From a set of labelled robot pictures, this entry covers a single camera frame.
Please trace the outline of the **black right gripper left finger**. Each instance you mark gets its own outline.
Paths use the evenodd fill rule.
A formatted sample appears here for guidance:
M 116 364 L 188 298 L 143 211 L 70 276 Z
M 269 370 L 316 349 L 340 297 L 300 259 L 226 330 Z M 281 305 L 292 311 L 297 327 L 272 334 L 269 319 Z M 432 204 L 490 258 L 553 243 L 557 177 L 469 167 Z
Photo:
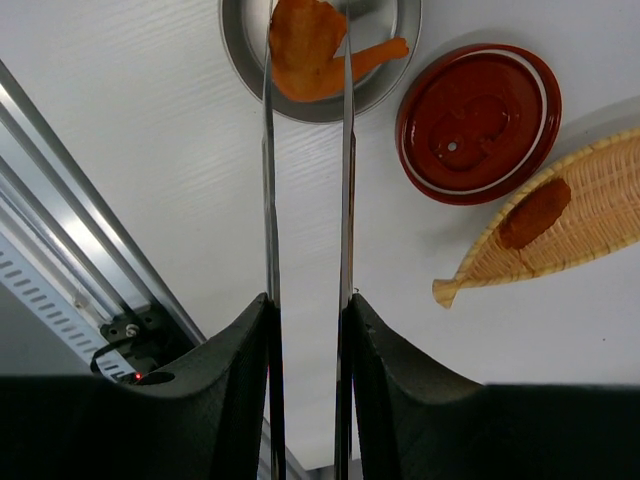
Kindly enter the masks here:
M 267 300 L 135 385 L 1 380 L 5 479 L 253 479 L 267 377 Z

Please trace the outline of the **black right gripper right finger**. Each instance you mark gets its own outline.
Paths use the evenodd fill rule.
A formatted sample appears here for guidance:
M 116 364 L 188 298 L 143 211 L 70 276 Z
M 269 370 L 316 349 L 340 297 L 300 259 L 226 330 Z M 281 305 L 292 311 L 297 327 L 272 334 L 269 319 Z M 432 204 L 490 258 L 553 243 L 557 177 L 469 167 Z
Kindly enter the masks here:
M 368 479 L 635 479 L 639 390 L 472 381 L 351 302 L 355 404 Z

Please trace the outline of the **metal tongs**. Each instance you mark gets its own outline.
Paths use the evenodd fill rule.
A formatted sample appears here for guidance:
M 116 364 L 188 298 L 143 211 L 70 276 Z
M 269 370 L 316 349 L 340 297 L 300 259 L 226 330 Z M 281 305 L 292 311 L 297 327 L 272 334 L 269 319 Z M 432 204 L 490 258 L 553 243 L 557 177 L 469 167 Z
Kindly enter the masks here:
M 268 300 L 268 374 L 271 435 L 271 477 L 285 479 L 285 404 L 282 359 L 279 232 L 276 209 L 276 167 L 272 106 L 271 49 L 265 47 L 263 72 L 262 176 Z M 352 456 L 352 371 L 349 342 L 345 337 L 345 311 L 338 318 L 334 477 L 349 477 Z

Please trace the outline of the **brown fried food piece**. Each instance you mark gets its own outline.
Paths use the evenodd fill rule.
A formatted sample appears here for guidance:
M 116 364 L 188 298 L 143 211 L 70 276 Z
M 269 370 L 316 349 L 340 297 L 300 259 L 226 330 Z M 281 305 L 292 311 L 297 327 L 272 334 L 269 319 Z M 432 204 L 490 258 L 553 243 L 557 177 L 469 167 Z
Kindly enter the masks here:
M 561 178 L 541 185 L 516 205 L 501 223 L 501 246 L 513 250 L 525 248 L 556 222 L 571 198 L 571 188 Z

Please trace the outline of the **red round lid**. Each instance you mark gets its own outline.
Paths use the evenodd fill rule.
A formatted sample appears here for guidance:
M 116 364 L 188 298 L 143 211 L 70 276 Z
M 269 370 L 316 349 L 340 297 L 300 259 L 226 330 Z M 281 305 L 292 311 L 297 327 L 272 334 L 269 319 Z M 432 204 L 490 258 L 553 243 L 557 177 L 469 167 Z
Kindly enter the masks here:
M 558 80 L 535 53 L 479 43 L 430 63 L 396 117 L 400 164 L 421 193 L 449 205 L 478 205 L 522 185 L 558 135 Z

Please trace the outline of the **orange fried shrimp piece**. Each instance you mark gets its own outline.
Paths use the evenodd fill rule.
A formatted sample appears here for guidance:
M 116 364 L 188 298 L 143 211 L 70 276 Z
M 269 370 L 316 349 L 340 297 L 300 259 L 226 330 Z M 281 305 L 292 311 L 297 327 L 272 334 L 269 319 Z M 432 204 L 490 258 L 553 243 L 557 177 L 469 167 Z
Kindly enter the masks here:
M 291 101 L 311 103 L 344 90 L 345 58 L 337 56 L 347 18 L 330 3 L 280 1 L 269 32 L 273 80 Z

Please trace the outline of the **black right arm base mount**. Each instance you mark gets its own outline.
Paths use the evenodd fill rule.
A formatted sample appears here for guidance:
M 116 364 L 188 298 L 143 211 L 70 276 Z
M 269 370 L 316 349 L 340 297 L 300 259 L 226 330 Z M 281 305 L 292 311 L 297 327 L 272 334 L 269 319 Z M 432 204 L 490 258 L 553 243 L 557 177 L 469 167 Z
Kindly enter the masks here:
M 159 303 L 124 312 L 100 328 L 107 344 L 96 350 L 89 363 L 94 375 L 121 384 L 136 384 L 147 374 L 177 360 L 197 346 Z M 108 354 L 117 353 L 132 369 L 100 366 Z

